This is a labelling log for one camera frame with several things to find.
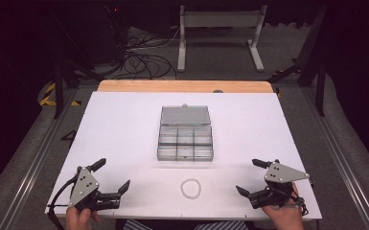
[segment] metal stand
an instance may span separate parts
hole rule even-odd
[[[301,77],[298,80],[300,86],[309,86],[312,80],[317,76],[316,85],[316,98],[315,105],[321,116],[324,116],[323,101],[324,101],[324,86],[325,86],[325,66],[324,59],[325,53],[314,54],[313,48],[317,42],[317,36],[321,28],[322,20],[324,18],[326,7],[322,7],[317,16],[315,17],[303,48],[301,49],[298,59],[295,60],[294,65],[289,67],[285,71],[276,71],[272,77],[267,81],[274,83],[281,80],[292,73],[301,73]]]
[[[78,88],[80,82],[78,77],[75,77],[74,70],[79,70],[86,76],[101,82],[105,80],[104,77],[98,75],[97,73],[85,69],[78,65],[71,59],[62,58],[59,60],[55,66],[55,83],[56,83],[56,115],[55,119],[58,118],[62,109],[64,108],[64,96],[62,89],[62,81],[64,80],[68,87]]]
[[[180,9],[180,45],[178,52],[177,70],[185,70],[186,40],[185,29],[191,27],[255,27],[252,39],[247,40],[250,53],[253,57],[258,72],[265,70],[260,59],[256,45],[265,19],[267,6],[262,6],[259,11],[185,11]]]

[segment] clear plastic box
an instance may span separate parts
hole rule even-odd
[[[212,161],[212,128],[207,106],[163,107],[157,159]]]

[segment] table surface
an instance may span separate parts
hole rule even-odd
[[[204,92],[218,87],[227,93],[181,92],[195,88],[202,91],[202,84],[206,86]],[[168,85],[176,85],[179,92],[155,92],[160,88],[167,90]],[[249,89],[253,87],[246,85],[254,85],[254,89],[267,92],[229,93],[230,89],[236,91],[236,85]],[[114,193],[127,180],[131,182],[120,209],[99,212],[103,218],[267,219],[235,188],[238,185],[253,193],[265,187],[266,170],[253,166],[251,160],[279,159],[304,171],[277,96],[269,89],[271,86],[265,82],[254,81],[104,81],[90,99],[54,191],[73,176],[77,166],[106,158],[106,165],[93,173],[101,183],[102,193]],[[157,160],[161,107],[184,103],[208,106],[213,162]],[[188,199],[180,191],[181,183],[188,178],[201,184],[197,199]],[[297,181],[296,185],[310,211],[305,218],[321,219],[309,181]],[[190,194],[195,192],[191,186],[194,185],[186,188]],[[70,188],[59,197],[58,204],[67,204],[69,195]],[[65,210],[57,207],[56,213],[64,216]]]
[[[100,92],[272,93],[267,81],[244,80],[103,80]]]

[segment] wooden strip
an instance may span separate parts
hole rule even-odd
[[[231,80],[103,80],[100,92],[273,93],[267,81]]]

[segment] hand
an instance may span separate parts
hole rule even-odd
[[[89,209],[84,209],[81,212],[75,207],[67,209],[67,230],[92,230],[90,219],[99,222],[97,211],[92,212]]]
[[[292,196],[298,197],[297,187],[292,183],[294,192]],[[282,207],[275,209],[273,206],[262,207],[263,211],[271,218],[278,230],[301,230],[304,229],[301,208]]]

